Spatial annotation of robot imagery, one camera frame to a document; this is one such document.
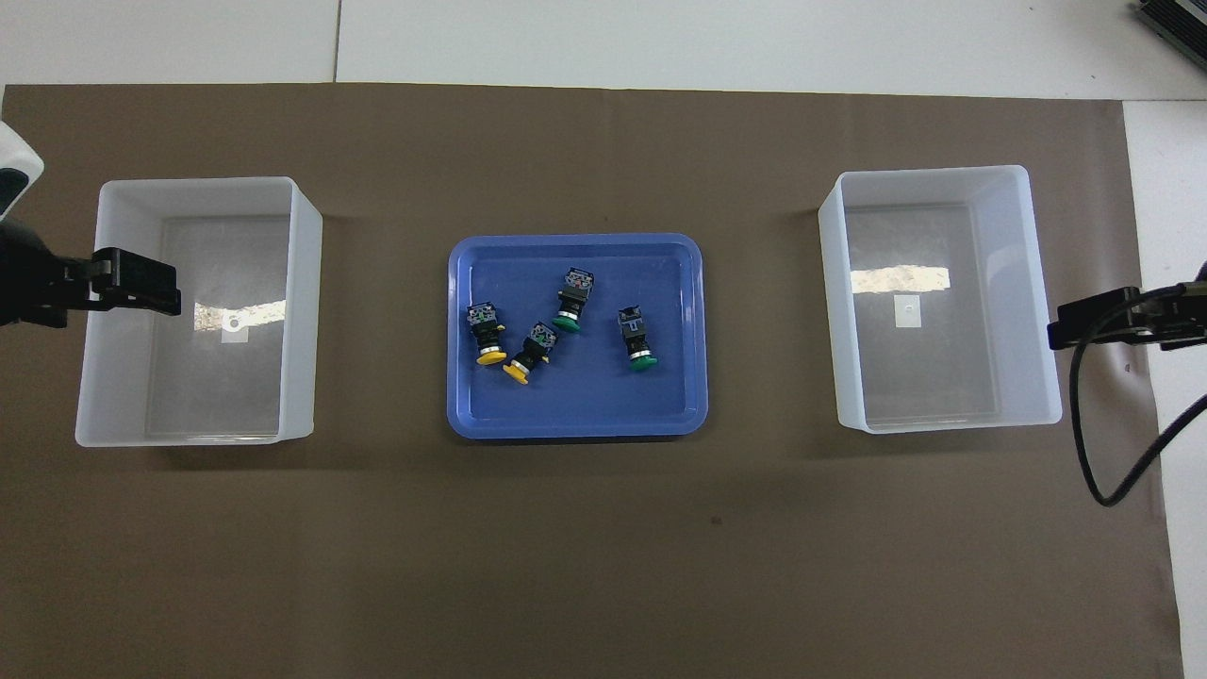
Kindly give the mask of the yellow push button switch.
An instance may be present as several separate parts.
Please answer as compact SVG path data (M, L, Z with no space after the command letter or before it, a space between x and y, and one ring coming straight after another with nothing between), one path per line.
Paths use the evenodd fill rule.
M559 335L550 324L533 323L521 341L521 349L505 361L502 370L518 384L529 384L529 377L538 364L548 364L552 349Z
M491 302L467 306L466 322L477 345L478 365L496 365L508 359L501 341L507 327L500 321L498 310Z

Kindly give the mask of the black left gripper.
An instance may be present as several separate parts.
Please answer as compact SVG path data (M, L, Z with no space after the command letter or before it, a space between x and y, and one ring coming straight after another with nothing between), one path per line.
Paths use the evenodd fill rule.
M176 268L124 248L99 248L91 259L57 257L33 229L0 223L0 326L64 328L70 310L126 308L181 314Z

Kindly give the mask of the green push button switch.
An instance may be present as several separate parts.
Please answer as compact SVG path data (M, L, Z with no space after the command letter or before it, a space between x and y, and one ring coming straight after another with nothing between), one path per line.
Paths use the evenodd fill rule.
M553 323L561 330L577 334L581 330L581 317L587 300L594 289L595 276L582 268L570 268L564 279L562 288L556 292L559 306Z
M634 373L643 373L658 364L653 355L641 308L626 306L618 310L618 326L624 343L629 367Z

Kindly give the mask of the translucent white plastic box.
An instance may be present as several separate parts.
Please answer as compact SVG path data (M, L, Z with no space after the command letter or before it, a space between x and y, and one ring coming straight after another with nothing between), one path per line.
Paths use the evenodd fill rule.
M313 433L322 218L292 178L113 180L97 248L176 268L180 315L88 314L83 447L273 444ZM247 343L221 343L223 314Z
M1062 416L1024 166L842 172L818 210L836 418L871 435ZM921 297L921 328L893 295Z

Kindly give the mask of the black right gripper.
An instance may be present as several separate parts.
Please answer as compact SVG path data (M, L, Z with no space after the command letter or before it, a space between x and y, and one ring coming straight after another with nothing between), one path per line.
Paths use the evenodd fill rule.
M1145 302L1100 321L1112 308L1141 295L1138 287L1121 287L1060 305L1056 321L1048 324L1048 347L1074 349L1086 336L1086 344L1145 343L1156 344L1161 351L1207 345L1207 282L1148 289Z

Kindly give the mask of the brown paper table mat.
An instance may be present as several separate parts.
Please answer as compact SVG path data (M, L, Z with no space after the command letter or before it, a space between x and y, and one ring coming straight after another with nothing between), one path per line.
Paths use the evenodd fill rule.
M287 175L323 215L311 437L84 450L83 323L0 330L0 679L1176 679L1160 474L1067 425L871 437L834 412L820 201L1018 164L1053 305L1138 283L1119 103L389 84L18 86L16 210L88 253L113 178ZM445 414L473 235L702 248L689 437L490 444Z

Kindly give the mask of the blue plastic tray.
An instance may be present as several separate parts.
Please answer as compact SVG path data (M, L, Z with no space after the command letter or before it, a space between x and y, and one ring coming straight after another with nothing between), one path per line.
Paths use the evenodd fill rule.
M466 308L491 302L509 356L550 323L570 268L595 276L581 330L518 384L478 365ZM629 367L618 310L642 310L658 364ZM448 261L447 418L467 439L682 437L709 412L702 251L677 233L466 238Z

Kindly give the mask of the grey ribbed metal device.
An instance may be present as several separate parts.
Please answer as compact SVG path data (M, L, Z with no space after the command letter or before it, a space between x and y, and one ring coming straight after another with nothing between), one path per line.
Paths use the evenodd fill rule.
M1183 55L1207 64L1207 0L1137 0L1135 13Z

